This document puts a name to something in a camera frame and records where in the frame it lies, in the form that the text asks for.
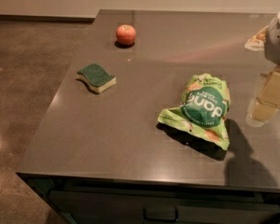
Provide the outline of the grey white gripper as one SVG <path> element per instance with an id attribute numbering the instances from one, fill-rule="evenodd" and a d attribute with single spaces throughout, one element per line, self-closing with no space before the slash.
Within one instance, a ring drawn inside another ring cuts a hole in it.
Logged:
<path id="1" fill-rule="evenodd" d="M 280 10 L 269 26 L 263 27 L 245 42 L 245 48 L 252 51 L 264 50 L 267 60 L 280 65 Z M 269 74 L 260 75 L 245 122 L 251 127 L 261 127 L 272 119 L 279 109 L 280 66 L 276 66 Z"/>

